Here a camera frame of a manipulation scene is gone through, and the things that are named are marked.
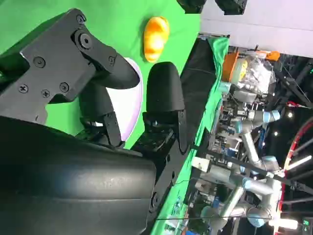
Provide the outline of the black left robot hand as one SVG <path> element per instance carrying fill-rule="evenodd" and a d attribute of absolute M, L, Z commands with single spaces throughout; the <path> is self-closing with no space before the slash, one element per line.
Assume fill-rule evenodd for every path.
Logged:
<path fill-rule="evenodd" d="M 178 0 L 186 14 L 200 14 L 207 0 Z M 247 0 L 214 0 L 224 15 L 243 15 Z"/>

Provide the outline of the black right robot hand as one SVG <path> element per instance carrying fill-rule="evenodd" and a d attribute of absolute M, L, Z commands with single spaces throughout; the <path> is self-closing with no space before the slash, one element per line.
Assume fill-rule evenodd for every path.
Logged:
<path fill-rule="evenodd" d="M 140 78 L 73 8 L 0 57 L 0 232 L 146 235 L 187 157 L 181 80 L 153 65 L 145 130 L 124 149 L 108 89 Z"/>

